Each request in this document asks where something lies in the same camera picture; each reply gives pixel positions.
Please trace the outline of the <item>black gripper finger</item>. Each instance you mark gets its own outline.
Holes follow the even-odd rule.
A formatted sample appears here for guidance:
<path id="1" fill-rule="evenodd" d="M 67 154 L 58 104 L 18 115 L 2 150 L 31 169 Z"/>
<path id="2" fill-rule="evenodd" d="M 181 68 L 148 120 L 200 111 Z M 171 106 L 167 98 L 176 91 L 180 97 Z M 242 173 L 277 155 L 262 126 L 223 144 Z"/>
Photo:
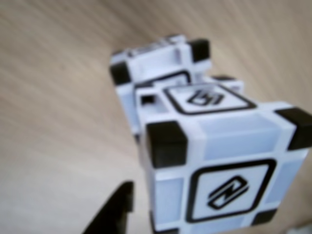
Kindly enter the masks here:
<path id="1" fill-rule="evenodd" d="M 84 229 L 84 234 L 125 234 L 134 210 L 134 182 L 125 181 L 111 194 Z"/>

